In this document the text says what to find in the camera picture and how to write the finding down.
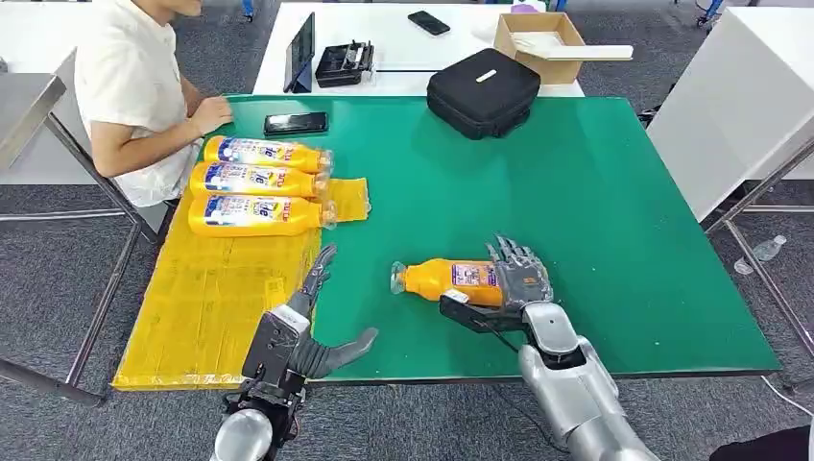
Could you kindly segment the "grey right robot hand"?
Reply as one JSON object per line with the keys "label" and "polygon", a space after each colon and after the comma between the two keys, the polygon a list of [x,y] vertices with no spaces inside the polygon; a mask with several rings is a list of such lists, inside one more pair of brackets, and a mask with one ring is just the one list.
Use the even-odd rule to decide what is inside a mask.
{"label": "grey right robot hand", "polygon": [[546,267],[528,247],[500,234],[497,247],[486,243],[502,296],[502,309],[519,312],[528,303],[551,302],[553,288]]}

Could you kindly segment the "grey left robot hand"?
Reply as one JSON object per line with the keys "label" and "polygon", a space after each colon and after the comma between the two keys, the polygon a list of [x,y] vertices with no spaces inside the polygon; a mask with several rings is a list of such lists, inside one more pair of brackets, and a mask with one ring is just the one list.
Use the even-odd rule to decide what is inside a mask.
{"label": "grey left robot hand", "polygon": [[[311,317],[323,284],[330,278],[328,265],[336,253],[337,246],[333,243],[323,247],[307,271],[301,288],[289,299],[288,305],[306,320]],[[377,328],[366,328],[355,340],[341,346],[328,347],[316,341],[310,328],[307,328],[299,335],[299,341],[288,361],[288,369],[306,378],[324,378],[365,355],[378,333]]]}

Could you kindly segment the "person's right hand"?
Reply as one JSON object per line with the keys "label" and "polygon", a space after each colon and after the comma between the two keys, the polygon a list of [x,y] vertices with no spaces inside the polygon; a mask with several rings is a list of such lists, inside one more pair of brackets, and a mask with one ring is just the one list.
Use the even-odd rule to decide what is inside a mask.
{"label": "person's right hand", "polygon": [[203,99],[189,118],[191,132],[204,136],[233,121],[233,112],[224,96]]}

